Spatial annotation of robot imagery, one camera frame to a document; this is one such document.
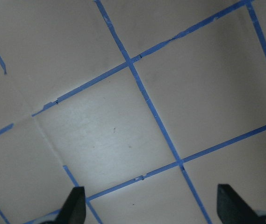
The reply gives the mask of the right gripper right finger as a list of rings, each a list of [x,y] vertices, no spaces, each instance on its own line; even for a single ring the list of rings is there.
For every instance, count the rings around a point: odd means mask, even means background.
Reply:
[[[229,184],[217,186],[217,214],[223,224],[265,224]]]

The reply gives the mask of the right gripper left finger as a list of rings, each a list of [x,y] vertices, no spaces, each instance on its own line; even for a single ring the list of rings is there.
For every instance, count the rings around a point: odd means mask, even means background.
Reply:
[[[74,187],[59,214],[55,224],[83,224],[86,219],[86,198],[84,187]]]

